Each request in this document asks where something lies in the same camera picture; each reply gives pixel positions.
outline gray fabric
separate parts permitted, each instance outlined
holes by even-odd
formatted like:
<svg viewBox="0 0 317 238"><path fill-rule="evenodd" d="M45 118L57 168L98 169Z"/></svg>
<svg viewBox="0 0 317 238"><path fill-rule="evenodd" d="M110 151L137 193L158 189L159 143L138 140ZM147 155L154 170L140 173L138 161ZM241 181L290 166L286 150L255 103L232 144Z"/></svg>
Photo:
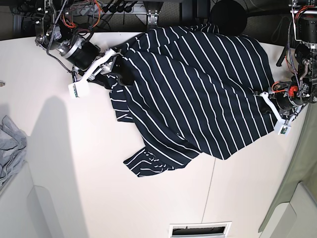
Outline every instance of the gray fabric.
<svg viewBox="0 0 317 238"><path fill-rule="evenodd" d="M26 146L25 135L5 116L0 125L0 186L21 170Z"/></svg>
<svg viewBox="0 0 317 238"><path fill-rule="evenodd" d="M262 222L259 232L266 227L275 208L284 202L290 202L297 184L303 181L317 198L317 106L309 105L305 122L299 137L291 163L287 169L278 192Z"/></svg>

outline air vent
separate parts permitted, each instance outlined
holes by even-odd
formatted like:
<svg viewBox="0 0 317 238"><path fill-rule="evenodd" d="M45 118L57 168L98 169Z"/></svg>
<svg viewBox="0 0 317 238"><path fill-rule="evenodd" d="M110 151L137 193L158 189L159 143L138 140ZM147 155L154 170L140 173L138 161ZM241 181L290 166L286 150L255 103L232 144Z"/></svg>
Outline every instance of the air vent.
<svg viewBox="0 0 317 238"><path fill-rule="evenodd" d="M230 226L231 222L170 225L168 238L225 238Z"/></svg>

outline black and white striped fabric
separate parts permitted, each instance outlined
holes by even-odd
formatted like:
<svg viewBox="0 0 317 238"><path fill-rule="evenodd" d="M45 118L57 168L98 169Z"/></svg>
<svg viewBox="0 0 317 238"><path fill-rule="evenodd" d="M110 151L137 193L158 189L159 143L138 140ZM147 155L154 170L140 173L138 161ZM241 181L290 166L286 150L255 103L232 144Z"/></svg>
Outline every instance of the black and white striped fabric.
<svg viewBox="0 0 317 238"><path fill-rule="evenodd" d="M268 58L247 36L217 34L217 27L151 29L121 45L135 82L112 85L117 120L134 122L145 147L125 165L139 177L184 168L205 152L228 159L273 131L253 91L273 83Z"/></svg>

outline gray towel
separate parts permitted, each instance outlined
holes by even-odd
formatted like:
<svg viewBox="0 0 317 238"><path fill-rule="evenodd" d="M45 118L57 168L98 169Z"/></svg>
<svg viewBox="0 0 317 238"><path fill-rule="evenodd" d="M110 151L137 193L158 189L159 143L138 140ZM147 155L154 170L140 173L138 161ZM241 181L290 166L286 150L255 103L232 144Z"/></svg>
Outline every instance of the gray towel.
<svg viewBox="0 0 317 238"><path fill-rule="evenodd" d="M10 117L5 116L0 125L0 186L21 170L26 145L25 135Z"/></svg>

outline white tabletop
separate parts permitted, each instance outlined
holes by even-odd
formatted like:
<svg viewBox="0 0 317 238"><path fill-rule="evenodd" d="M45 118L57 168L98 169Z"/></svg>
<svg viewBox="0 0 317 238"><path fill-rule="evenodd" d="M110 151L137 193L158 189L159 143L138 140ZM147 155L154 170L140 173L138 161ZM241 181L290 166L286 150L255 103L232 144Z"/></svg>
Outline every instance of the white tabletop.
<svg viewBox="0 0 317 238"><path fill-rule="evenodd" d="M136 34L92 41L106 49ZM262 46L275 81L290 78L275 66L282 47ZM0 53L0 118L29 136L33 182L50 192L65 238L167 238L169 224L202 221L232 221L230 237L259 236L306 111L288 137L270 133L227 161L201 154L184 169L137 178L122 162L144 144L133 123L116 121L105 88L91 84L88 97L71 99L70 75L34 38L2 41Z"/></svg>

